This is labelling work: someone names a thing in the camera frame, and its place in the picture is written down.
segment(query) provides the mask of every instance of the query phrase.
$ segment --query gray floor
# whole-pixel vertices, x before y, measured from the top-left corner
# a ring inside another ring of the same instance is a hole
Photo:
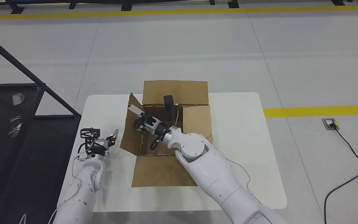
[[[257,92],[264,108],[356,105],[357,20],[358,12],[307,12],[0,21],[0,44],[79,112],[89,95],[139,94],[144,80],[162,79],[207,80],[210,92]],[[3,59],[0,67],[0,83],[28,81]],[[46,97],[37,113],[66,111]],[[336,119],[358,148],[358,118]],[[267,123],[288,199],[278,212],[289,223],[323,223],[325,195],[356,175],[358,162],[320,117]],[[356,181],[330,197],[328,223],[356,223],[357,188]],[[93,219],[229,223],[222,211]]]

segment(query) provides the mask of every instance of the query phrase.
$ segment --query box flap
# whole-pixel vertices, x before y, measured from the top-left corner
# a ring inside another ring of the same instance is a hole
[[[189,106],[183,108],[183,133],[196,133],[213,143],[210,106]]]
[[[140,108],[141,110],[143,109],[140,102],[135,98],[135,96],[132,93],[129,95],[128,106],[131,104]],[[123,133],[120,147],[134,155],[137,155],[140,132],[138,132],[133,128],[135,119],[136,119],[136,115],[127,109],[124,133]]]
[[[163,105],[166,95],[173,95],[174,102],[181,105],[208,105],[208,82],[144,81],[143,105]]]
[[[175,156],[138,156],[132,187],[196,186]]]

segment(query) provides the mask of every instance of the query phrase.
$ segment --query black cable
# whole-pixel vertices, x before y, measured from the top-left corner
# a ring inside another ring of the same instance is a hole
[[[164,136],[170,132],[170,129],[165,130],[161,135],[157,136],[156,139],[150,144],[150,150],[157,148],[158,142],[163,141]]]
[[[81,151],[82,146],[84,146],[86,143],[82,143],[79,147],[78,147],[78,151],[77,154],[79,154],[79,152]]]
[[[327,205],[327,199],[328,199],[328,197],[329,197],[335,190],[337,190],[337,189],[343,187],[344,185],[346,185],[346,184],[352,182],[352,181],[355,180],[356,178],[358,178],[358,175],[355,176],[354,178],[350,179],[349,181],[345,182],[344,184],[341,184],[340,186],[334,188],[333,190],[331,190],[331,191],[327,194],[326,198],[324,199],[324,210],[323,210],[323,212],[324,212],[324,224],[327,224],[326,205]]]
[[[337,128],[335,128],[335,131],[341,136],[341,138],[348,144],[348,146],[351,148],[353,154],[356,156],[356,158],[358,158],[356,152],[353,150],[352,146],[348,143],[347,140],[345,140],[345,138],[343,138],[343,136],[341,135],[341,133],[337,130]]]
[[[335,124],[335,123],[332,123],[332,124],[330,124],[329,126],[330,126],[331,128],[333,128],[333,129],[341,136],[341,138],[342,138],[342,139],[348,144],[348,146],[351,148],[351,151],[353,152],[353,154],[358,158],[358,156],[357,156],[356,152],[353,150],[352,146],[348,143],[347,140],[345,140],[345,138],[343,138],[343,136],[341,135],[341,133],[337,130],[336,124]],[[326,207],[327,207],[327,199],[328,199],[328,197],[329,197],[334,191],[338,190],[339,188],[343,187],[344,185],[346,185],[346,184],[352,182],[353,180],[355,180],[355,179],[357,179],[357,178],[358,178],[358,175],[355,176],[355,177],[353,177],[352,179],[348,180],[347,182],[345,182],[345,183],[339,185],[338,187],[334,188],[333,190],[331,190],[331,191],[327,194],[326,198],[324,199],[324,208],[323,208],[324,224],[327,224]]]

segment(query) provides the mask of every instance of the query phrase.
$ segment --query white cable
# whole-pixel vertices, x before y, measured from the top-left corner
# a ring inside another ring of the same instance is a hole
[[[175,124],[174,124],[174,126],[176,126],[176,125],[177,125],[177,122],[178,122],[178,117],[179,117],[179,109],[177,110],[177,119],[175,120]]]
[[[69,199],[65,200],[63,203],[60,204],[60,206],[58,206],[58,207],[54,210],[54,212],[52,213],[52,215],[51,215],[51,217],[50,217],[50,220],[49,220],[48,224],[51,224],[51,220],[52,220],[52,218],[54,217],[55,213],[58,211],[58,209],[59,209],[61,206],[63,206],[64,204],[66,204],[66,202],[68,202],[69,200],[71,200],[74,196],[76,196],[76,194],[79,192],[79,189],[80,189],[81,186],[82,186],[82,180],[77,177],[78,174],[77,174],[76,176],[73,175],[74,160],[75,160],[76,158],[79,158],[80,155],[82,155],[82,154],[84,154],[85,152],[87,152],[88,150],[90,150],[90,149],[92,148],[92,146],[94,145],[94,143],[95,143],[95,141],[93,140],[92,145],[91,145],[88,149],[86,149],[84,152],[81,152],[80,154],[78,154],[78,155],[76,155],[76,156],[73,157],[71,175],[72,175],[73,178],[79,180],[79,186],[78,186],[76,192],[75,192]]]
[[[22,215],[20,222],[18,224],[21,224],[22,220],[23,220],[23,224],[26,224],[26,213]]]
[[[248,176],[248,182],[247,182],[247,184],[246,184],[246,189],[247,189],[247,191],[250,192],[251,196],[253,196],[253,198],[254,198],[257,202],[259,202],[260,204],[262,204],[262,203],[255,197],[255,195],[253,195],[252,191],[251,191],[250,188],[248,187],[248,184],[249,184],[250,181],[251,181],[251,177],[250,177],[250,175],[248,174],[248,172],[245,170],[245,168],[244,168],[242,165],[238,164],[237,162],[231,161],[231,160],[229,160],[228,158],[225,158],[225,159],[226,159],[227,161],[232,162],[233,164],[238,165],[239,167],[241,167],[241,168],[245,171],[246,175]]]

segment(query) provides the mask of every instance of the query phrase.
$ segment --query yellow line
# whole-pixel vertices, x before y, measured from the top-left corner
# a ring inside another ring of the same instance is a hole
[[[358,115],[358,106],[313,106],[309,108],[268,108],[263,110],[266,118],[291,116],[338,116]]]
[[[279,7],[279,8],[213,8],[192,10],[146,10],[130,12],[68,12],[20,15],[0,15],[0,20],[18,20],[35,18],[89,18],[89,17],[119,17],[119,16],[151,16],[151,15],[187,15],[187,14],[228,14],[228,13],[281,13],[281,12],[319,12],[319,11],[358,11],[358,6],[309,6],[309,7]]]

